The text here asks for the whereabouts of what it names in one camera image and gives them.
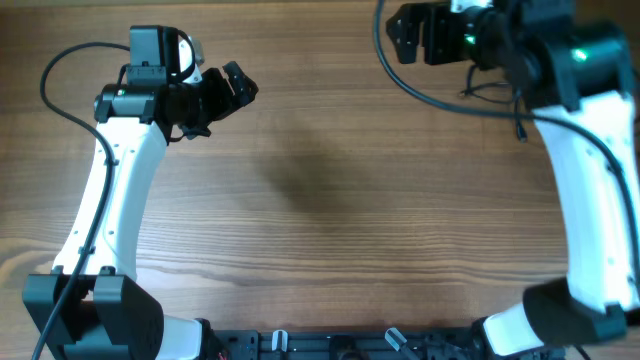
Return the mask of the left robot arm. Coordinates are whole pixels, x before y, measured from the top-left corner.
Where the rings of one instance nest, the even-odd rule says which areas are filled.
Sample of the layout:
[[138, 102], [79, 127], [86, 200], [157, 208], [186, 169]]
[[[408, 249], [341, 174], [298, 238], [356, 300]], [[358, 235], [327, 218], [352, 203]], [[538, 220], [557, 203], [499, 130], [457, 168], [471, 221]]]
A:
[[47, 274], [27, 278], [23, 303], [57, 359], [227, 359], [204, 319], [181, 319], [137, 282], [146, 199], [171, 143], [249, 105], [257, 84], [235, 62], [205, 68], [196, 41], [167, 26], [131, 28], [130, 60], [94, 103], [96, 147], [71, 232]]

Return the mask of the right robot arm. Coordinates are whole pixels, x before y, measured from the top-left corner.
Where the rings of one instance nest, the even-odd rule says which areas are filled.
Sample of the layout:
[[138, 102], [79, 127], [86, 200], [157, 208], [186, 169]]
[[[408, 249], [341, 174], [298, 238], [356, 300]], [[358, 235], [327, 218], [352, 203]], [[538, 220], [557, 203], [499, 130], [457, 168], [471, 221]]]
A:
[[639, 323], [636, 78], [624, 33], [579, 26], [571, 1], [409, 3], [373, 18], [398, 60], [470, 61], [502, 69], [510, 119], [535, 124], [560, 198], [568, 271], [507, 310], [476, 321], [460, 350], [472, 359], [548, 359], [625, 336]]

